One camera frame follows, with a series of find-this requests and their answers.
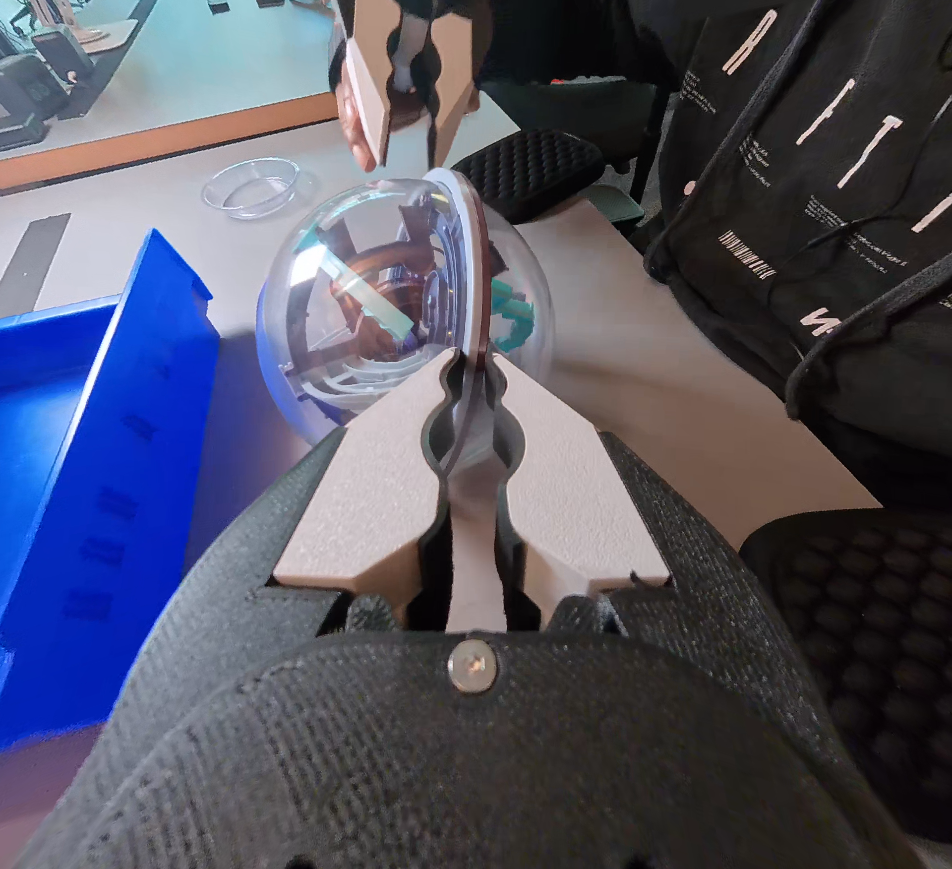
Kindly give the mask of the small black speaker box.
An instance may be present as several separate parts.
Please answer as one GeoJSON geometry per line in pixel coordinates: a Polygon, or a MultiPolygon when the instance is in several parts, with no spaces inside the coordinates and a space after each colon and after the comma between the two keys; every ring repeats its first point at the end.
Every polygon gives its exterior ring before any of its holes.
{"type": "Polygon", "coordinates": [[[94,73],[95,65],[91,56],[69,27],[58,25],[42,29],[32,36],[31,41],[61,81],[77,85],[87,81],[94,73]]]}

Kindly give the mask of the black desk mat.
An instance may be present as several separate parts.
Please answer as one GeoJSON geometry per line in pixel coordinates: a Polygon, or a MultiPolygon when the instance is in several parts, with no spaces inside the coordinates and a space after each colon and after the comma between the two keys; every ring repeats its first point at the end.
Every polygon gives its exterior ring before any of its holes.
{"type": "Polygon", "coordinates": [[[138,0],[128,18],[107,26],[113,37],[122,37],[121,41],[107,50],[93,53],[92,74],[70,91],[68,104],[56,117],[58,122],[81,118],[89,113],[109,86],[158,1],[138,0]]]}

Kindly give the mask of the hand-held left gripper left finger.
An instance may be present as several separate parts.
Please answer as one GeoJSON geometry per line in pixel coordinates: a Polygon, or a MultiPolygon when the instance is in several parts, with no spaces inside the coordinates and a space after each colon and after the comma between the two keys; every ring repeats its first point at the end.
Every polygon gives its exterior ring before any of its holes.
{"type": "Polygon", "coordinates": [[[373,595],[406,625],[446,625],[453,581],[446,472],[459,364],[441,351],[340,430],[273,569],[282,587],[373,595]]]}

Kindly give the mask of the blue plastic bin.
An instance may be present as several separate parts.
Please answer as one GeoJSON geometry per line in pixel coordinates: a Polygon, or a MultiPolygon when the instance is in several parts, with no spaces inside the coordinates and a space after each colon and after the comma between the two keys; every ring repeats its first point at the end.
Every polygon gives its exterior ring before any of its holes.
{"type": "Polygon", "coordinates": [[[121,294],[1,324],[1,748],[105,721],[184,573],[219,335],[157,230],[121,294]]]}

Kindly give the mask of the person's right hand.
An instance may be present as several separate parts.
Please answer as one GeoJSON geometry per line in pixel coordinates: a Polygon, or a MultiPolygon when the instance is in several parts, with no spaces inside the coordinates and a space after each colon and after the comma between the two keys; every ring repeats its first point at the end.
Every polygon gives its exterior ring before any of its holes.
{"type": "Polygon", "coordinates": [[[351,155],[364,173],[370,173],[377,166],[373,151],[363,132],[358,106],[351,86],[350,75],[344,63],[341,65],[340,78],[335,89],[338,108],[338,120],[347,141],[351,155]]]}

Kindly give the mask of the clear plastic maze ball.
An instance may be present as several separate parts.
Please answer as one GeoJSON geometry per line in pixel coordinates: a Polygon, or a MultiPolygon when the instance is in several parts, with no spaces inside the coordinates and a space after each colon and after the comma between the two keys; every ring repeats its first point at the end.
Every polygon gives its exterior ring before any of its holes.
{"type": "Polygon", "coordinates": [[[310,446],[449,348],[472,363],[503,354],[542,383],[554,339],[530,245],[446,168],[324,202],[279,248],[257,303],[263,378],[310,446]]]}

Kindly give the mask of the black power station box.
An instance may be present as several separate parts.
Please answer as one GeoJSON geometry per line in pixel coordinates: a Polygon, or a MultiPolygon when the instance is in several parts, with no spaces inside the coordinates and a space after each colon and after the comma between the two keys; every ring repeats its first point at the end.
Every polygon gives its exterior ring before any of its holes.
{"type": "Polygon", "coordinates": [[[39,57],[17,54],[1,60],[1,107],[6,115],[21,121],[36,116],[45,122],[68,103],[68,92],[39,57]]]}

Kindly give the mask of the orange-edged grey desk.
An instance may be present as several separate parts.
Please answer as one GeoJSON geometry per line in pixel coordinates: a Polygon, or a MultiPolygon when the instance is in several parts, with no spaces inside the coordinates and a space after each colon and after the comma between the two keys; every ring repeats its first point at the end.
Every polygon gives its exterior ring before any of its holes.
{"type": "Polygon", "coordinates": [[[2,154],[2,194],[334,119],[333,12],[228,1],[213,16],[208,0],[159,0],[88,114],[2,154]]]}

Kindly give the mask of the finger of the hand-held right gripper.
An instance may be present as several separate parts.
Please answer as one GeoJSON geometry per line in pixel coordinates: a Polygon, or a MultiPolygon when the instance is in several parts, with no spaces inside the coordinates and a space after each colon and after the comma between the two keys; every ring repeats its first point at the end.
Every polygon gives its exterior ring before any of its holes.
{"type": "Polygon", "coordinates": [[[396,0],[354,0],[346,66],[363,136],[380,166],[387,164],[393,114],[389,83],[394,65],[388,46],[401,23],[396,0]]]}
{"type": "Polygon", "coordinates": [[[427,77],[427,167],[445,165],[474,91],[472,20],[444,15],[430,26],[423,58],[427,77]]]}

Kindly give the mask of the grey-green chair seat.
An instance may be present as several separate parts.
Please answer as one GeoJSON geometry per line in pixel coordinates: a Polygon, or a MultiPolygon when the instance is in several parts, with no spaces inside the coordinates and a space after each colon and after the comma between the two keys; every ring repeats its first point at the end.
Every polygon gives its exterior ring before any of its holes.
{"type": "Polygon", "coordinates": [[[624,190],[613,185],[591,185],[583,193],[584,197],[610,223],[639,222],[645,216],[645,210],[624,190]]]}

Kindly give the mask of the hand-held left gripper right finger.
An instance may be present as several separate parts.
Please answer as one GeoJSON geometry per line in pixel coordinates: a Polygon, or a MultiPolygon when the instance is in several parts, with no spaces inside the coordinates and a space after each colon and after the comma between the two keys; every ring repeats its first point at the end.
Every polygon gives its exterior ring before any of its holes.
{"type": "Polygon", "coordinates": [[[599,430],[501,354],[489,359],[507,596],[548,625],[562,601],[664,587],[671,573],[599,430]]]}

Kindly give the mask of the long black bar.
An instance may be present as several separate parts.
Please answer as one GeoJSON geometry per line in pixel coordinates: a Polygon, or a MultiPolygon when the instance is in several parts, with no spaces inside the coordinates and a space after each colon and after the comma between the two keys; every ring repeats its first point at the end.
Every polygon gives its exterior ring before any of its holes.
{"type": "Polygon", "coordinates": [[[49,126],[35,115],[2,117],[0,151],[6,152],[37,144],[48,134],[49,126]]]}

